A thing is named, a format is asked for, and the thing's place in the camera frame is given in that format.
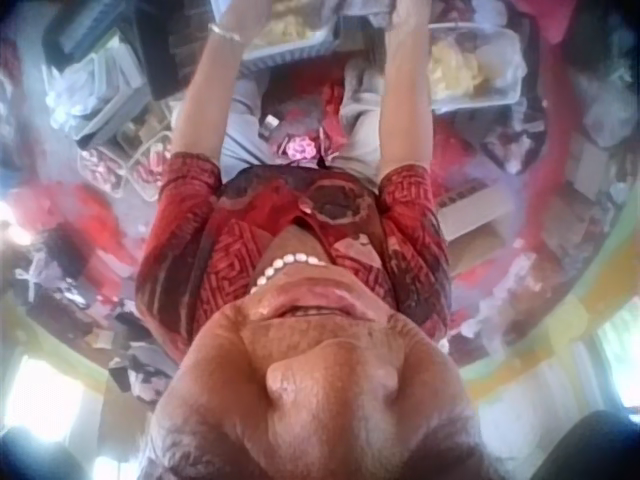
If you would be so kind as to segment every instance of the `red patterned shirt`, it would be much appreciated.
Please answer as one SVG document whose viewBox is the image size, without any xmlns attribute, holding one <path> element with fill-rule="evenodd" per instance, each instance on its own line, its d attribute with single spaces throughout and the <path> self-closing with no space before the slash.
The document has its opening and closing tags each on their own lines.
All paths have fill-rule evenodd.
<svg viewBox="0 0 640 480">
<path fill-rule="evenodd" d="M 297 224 L 432 339 L 446 334 L 450 280 L 428 171 L 398 168 L 378 194 L 342 172 L 256 166 L 222 184 L 206 157 L 175 154 L 137 279 L 146 325 L 176 360 L 213 314 L 249 292 L 271 241 Z"/>
</svg>

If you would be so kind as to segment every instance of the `plastic bag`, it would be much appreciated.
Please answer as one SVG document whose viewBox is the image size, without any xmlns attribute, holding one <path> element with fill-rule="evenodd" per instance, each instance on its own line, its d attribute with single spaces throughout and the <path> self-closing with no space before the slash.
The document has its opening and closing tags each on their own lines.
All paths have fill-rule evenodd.
<svg viewBox="0 0 640 480">
<path fill-rule="evenodd" d="M 112 49 L 91 54 L 56 76 L 46 98 L 52 111 L 51 125 L 68 130 L 81 117 L 101 110 L 120 89 L 118 64 Z"/>
<path fill-rule="evenodd" d="M 638 123 L 638 98 L 613 80 L 573 74 L 578 97 L 584 107 L 583 124 L 602 148 L 617 145 Z"/>
</svg>

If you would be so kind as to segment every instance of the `woman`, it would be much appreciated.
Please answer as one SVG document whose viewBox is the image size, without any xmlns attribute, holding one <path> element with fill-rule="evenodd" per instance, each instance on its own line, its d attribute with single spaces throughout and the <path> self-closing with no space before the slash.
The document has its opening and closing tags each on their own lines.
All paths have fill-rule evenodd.
<svg viewBox="0 0 640 480">
<path fill-rule="evenodd" d="M 427 169 L 430 2 L 398 0 L 385 93 L 355 95 L 330 171 L 262 165 L 258 88 L 235 82 L 270 11 L 232 1 L 176 128 L 137 294 L 180 370 L 142 478 L 489 478 L 437 346 L 449 279 Z"/>
</svg>

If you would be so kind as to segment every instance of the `lips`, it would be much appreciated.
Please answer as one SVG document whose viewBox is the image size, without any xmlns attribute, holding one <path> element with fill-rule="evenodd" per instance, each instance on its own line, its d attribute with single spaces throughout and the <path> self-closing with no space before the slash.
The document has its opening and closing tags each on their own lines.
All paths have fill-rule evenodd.
<svg viewBox="0 0 640 480">
<path fill-rule="evenodd" d="M 257 320 L 337 314 L 354 320 L 379 321 L 376 320 L 380 318 L 379 312 L 366 305 L 368 302 L 362 301 L 358 293 L 354 286 L 329 278 L 283 283 L 270 289 L 259 301 Z"/>
</svg>

